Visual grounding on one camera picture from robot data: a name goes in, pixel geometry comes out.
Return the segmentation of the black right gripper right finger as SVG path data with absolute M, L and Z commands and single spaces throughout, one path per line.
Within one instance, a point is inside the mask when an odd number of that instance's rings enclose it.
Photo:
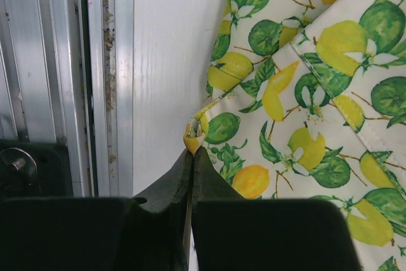
M 360 270 L 338 208 L 321 199 L 245 199 L 205 149 L 194 156 L 192 229 L 200 270 Z

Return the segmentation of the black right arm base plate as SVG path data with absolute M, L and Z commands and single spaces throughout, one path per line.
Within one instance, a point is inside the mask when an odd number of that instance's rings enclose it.
M 67 147 L 1 140 L 1 199 L 72 196 Z

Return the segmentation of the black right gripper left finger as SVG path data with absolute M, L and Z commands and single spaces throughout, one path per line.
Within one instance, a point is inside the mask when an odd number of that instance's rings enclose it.
M 192 156 L 134 197 L 24 197 L 1 166 L 2 270 L 186 270 Z

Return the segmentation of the lemon print skirt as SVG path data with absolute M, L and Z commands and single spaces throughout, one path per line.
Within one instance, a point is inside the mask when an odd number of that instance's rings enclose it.
M 405 269 L 405 0 L 227 0 L 183 141 L 247 199 L 324 199 Z

